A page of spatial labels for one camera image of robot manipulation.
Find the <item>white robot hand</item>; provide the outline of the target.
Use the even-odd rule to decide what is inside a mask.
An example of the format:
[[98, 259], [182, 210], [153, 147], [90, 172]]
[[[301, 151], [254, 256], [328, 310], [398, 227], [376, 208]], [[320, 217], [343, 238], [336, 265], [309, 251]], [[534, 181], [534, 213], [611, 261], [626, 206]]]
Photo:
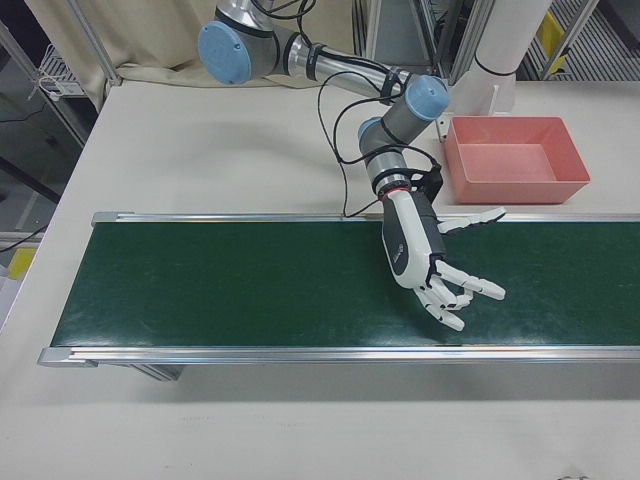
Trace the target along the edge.
[[425, 194], [400, 188], [387, 192], [382, 205], [382, 240], [394, 279], [414, 291], [436, 320], [461, 331], [465, 323], [456, 312], [470, 304], [475, 292], [505, 298], [499, 285], [449, 265], [443, 240], [449, 232], [501, 219], [504, 208], [441, 222]]

